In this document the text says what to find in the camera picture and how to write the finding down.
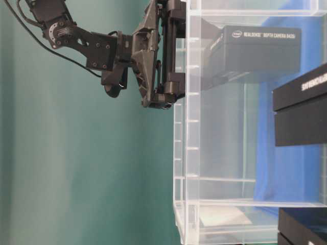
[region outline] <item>green backdrop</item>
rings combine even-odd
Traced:
[[[82,28],[129,34],[147,2],[67,5]],[[3,1],[0,26],[0,244],[179,244],[173,111],[143,109],[132,72],[109,98],[98,78],[42,50]]]

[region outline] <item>blue cloth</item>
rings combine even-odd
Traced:
[[[299,9],[292,0],[283,9]],[[262,77],[259,98],[258,153],[254,199],[267,202],[318,202],[321,148],[317,145],[275,147],[272,91],[318,67],[322,60],[320,17],[271,17],[264,26],[302,29],[300,73]],[[274,214],[277,209],[267,208]]]

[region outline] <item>black cable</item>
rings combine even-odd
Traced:
[[[117,35],[118,35],[118,31],[110,32],[110,33],[108,34],[108,36],[112,36],[113,34],[117,34]]]
[[[89,73],[93,74],[94,76],[100,78],[101,76],[96,74],[95,72],[91,71],[90,69],[88,69],[87,67],[85,67],[84,65],[78,63],[75,60],[72,60],[71,58],[68,58],[64,55],[61,55],[60,53],[57,53],[51,49],[49,49],[47,46],[45,46],[34,34],[33,32],[24,24],[24,22],[19,18],[19,16],[17,15],[17,13],[15,12],[15,10],[11,7],[10,3],[8,2],[8,0],[4,0],[5,4],[7,5],[7,7],[9,8],[9,10],[11,11],[11,13],[15,16],[15,18],[18,20],[18,22],[21,24],[21,26],[30,34],[30,36],[45,50],[49,51],[50,53],[59,56],[60,58],[63,58],[65,60],[68,60],[76,65],[78,65],[79,67],[81,67],[82,69],[88,71]]]
[[[22,18],[23,18],[27,23],[29,23],[29,24],[31,24],[31,25],[34,25],[34,26],[36,26],[36,27],[43,28],[44,26],[43,26],[42,24],[40,24],[40,23],[38,23],[38,22],[36,22],[36,21],[33,21],[33,20],[31,20],[31,19],[28,19],[28,18],[26,17],[26,15],[24,15],[24,12],[22,11],[22,9],[21,9],[21,7],[20,7],[20,1],[21,1],[21,0],[17,0],[16,5],[17,5],[17,9],[18,9],[20,15],[22,16]]]

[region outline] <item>black box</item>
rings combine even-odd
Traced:
[[[294,245],[288,241],[281,233],[278,233],[278,245]]]
[[[248,72],[299,72],[301,29],[225,26],[205,50],[204,72],[232,78]]]
[[[278,229],[281,245],[327,245],[327,208],[281,208]]]
[[[327,142],[327,64],[274,90],[276,146]]]

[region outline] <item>clear acrylic box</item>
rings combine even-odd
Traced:
[[[324,62],[327,1],[187,0],[186,5],[186,39],[176,55],[176,71],[186,72],[186,96],[174,108],[174,211],[181,241],[276,242],[278,207],[327,204],[326,147],[275,147],[272,110],[275,88]],[[267,52],[263,46],[265,55],[249,55],[243,69],[228,56],[226,50],[233,51],[228,41],[220,47],[224,57],[217,55],[221,33],[229,35],[219,31],[226,26],[298,29],[300,47],[293,51],[298,49],[299,57],[285,55],[288,48]],[[237,53],[256,50],[247,45],[252,44]],[[249,69],[258,62],[253,57],[269,68],[258,63]],[[283,69],[293,61],[299,61],[296,70]],[[222,66],[226,71],[218,72]]]

